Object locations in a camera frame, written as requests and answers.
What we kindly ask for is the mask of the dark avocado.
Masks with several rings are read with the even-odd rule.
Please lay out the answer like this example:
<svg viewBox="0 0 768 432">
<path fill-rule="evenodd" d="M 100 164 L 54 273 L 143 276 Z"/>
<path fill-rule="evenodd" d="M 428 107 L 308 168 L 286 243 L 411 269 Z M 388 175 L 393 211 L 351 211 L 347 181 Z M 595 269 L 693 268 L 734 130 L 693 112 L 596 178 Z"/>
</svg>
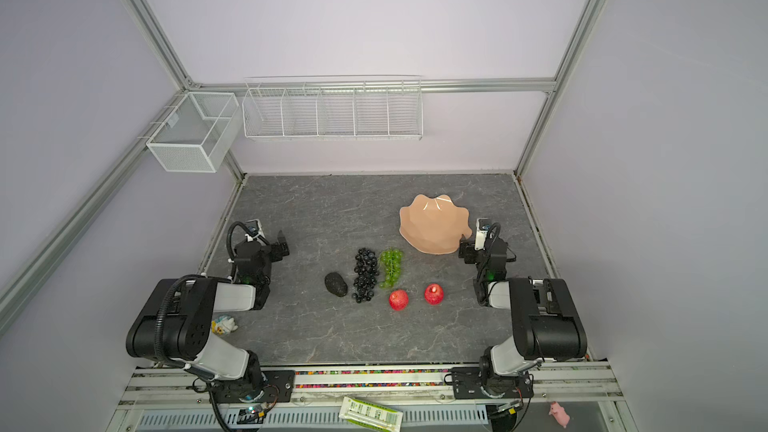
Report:
<svg viewBox="0 0 768 432">
<path fill-rule="evenodd" d="M 326 274 L 324 285 L 329 293 L 337 297 L 345 297 L 348 294 L 347 282 L 338 272 Z"/>
</svg>

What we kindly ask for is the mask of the red apple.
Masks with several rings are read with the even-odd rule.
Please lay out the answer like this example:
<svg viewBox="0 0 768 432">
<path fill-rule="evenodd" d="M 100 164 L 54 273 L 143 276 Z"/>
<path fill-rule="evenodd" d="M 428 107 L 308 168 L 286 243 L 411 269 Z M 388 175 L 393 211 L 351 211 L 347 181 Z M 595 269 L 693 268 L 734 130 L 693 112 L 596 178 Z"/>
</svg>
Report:
<svg viewBox="0 0 768 432">
<path fill-rule="evenodd" d="M 437 284 L 428 285 L 424 291 L 424 299 L 430 305 L 438 305 L 444 300 L 444 290 Z"/>
<path fill-rule="evenodd" d="M 407 307 L 409 297 L 405 290 L 397 289 L 389 295 L 389 305 L 395 311 L 401 311 Z"/>
</svg>

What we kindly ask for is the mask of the black grape bunch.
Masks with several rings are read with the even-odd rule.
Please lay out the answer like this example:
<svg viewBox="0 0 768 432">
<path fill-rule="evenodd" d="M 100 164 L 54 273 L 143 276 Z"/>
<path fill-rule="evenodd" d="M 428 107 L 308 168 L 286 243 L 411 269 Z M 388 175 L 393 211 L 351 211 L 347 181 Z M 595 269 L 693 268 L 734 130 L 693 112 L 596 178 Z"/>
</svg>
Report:
<svg viewBox="0 0 768 432">
<path fill-rule="evenodd" d="M 373 250 L 360 248 L 355 255 L 355 261 L 356 277 L 353 281 L 352 297 L 357 303 L 370 301 L 374 296 L 374 288 L 379 276 L 378 257 Z"/>
</svg>

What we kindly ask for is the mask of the green grape bunch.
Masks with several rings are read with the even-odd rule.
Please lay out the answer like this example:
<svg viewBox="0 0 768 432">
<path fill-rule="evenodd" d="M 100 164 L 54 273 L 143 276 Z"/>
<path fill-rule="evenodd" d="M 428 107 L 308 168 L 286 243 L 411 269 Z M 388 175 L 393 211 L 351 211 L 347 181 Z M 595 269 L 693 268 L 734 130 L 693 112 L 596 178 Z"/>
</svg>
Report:
<svg viewBox="0 0 768 432">
<path fill-rule="evenodd" d="M 379 283 L 381 288 L 393 288 L 401 277 L 403 252 L 399 249 L 386 249 L 379 255 L 379 265 L 384 271 L 384 278 Z"/>
</svg>

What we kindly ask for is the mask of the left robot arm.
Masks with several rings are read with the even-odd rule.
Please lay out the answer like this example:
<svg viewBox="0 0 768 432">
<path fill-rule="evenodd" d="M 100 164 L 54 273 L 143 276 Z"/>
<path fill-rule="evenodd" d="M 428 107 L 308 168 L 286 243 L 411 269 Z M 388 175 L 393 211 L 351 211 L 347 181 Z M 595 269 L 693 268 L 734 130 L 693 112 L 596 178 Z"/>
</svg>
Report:
<svg viewBox="0 0 768 432">
<path fill-rule="evenodd" d="M 261 223 L 237 221 L 225 238 L 231 271 L 162 279 L 133 322 L 127 353 L 180 369 L 205 384 L 218 404 L 286 402 L 293 379 L 265 372 L 256 353 L 236 347 L 212 329 L 215 315 L 262 309 L 270 295 L 272 266 L 290 255 L 283 232 L 267 239 Z"/>
</svg>

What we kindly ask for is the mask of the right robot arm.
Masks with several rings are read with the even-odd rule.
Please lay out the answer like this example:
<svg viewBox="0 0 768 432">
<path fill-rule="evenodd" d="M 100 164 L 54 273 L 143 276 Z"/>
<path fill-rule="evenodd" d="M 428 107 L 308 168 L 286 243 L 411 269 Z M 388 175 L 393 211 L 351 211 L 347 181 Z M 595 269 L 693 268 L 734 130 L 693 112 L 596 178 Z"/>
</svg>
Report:
<svg viewBox="0 0 768 432">
<path fill-rule="evenodd" d="M 475 237 L 459 243 L 458 256 L 476 267 L 478 304 L 505 310 L 511 320 L 510 337 L 488 347 L 476 366 L 450 370 L 449 382 L 459 400 L 531 398 L 534 369 L 546 360 L 587 355 L 586 332 L 566 282 L 509 278 L 506 266 L 516 258 L 500 232 L 499 223 L 482 218 L 476 222 Z"/>
</svg>

